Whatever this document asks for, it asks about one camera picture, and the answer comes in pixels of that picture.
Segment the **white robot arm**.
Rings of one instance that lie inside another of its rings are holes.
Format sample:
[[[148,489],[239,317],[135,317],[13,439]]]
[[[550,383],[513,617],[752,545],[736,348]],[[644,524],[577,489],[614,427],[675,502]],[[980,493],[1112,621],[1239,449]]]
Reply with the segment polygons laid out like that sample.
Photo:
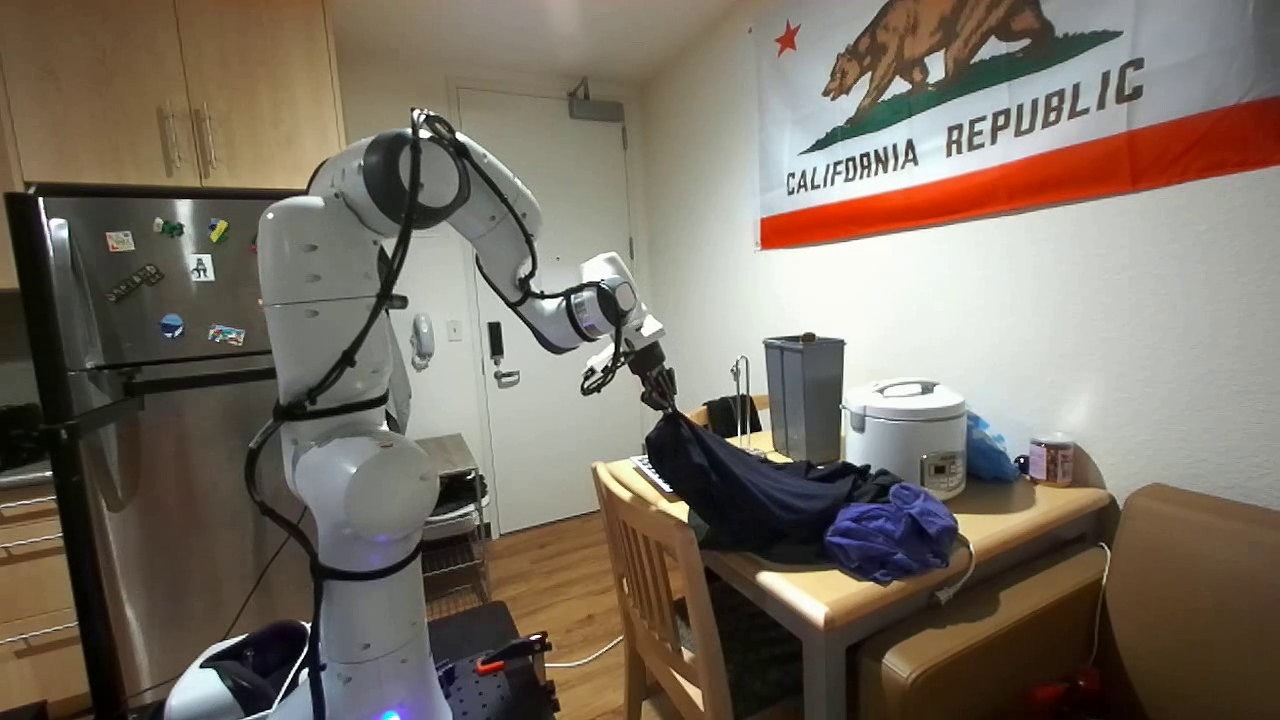
[[[165,696],[165,720],[453,720],[426,641],[425,521],[439,474],[403,435],[406,371],[391,295],[417,233],[446,222],[482,283],[541,348],[593,348],[581,387],[618,371],[656,413],[675,403],[664,325],[612,253],[556,291],[536,283],[536,194],[470,135],[417,111],[326,156],[254,227],[277,403],[260,443],[307,507],[311,612],[205,647]]]

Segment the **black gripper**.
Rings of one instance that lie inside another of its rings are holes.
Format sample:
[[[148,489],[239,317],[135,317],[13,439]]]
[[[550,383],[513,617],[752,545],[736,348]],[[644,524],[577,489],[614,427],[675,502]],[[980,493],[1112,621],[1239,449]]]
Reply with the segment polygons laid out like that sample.
[[[671,369],[660,342],[644,342],[627,353],[627,369],[630,375],[644,383],[644,403],[647,409],[675,409],[675,383],[671,383]]]

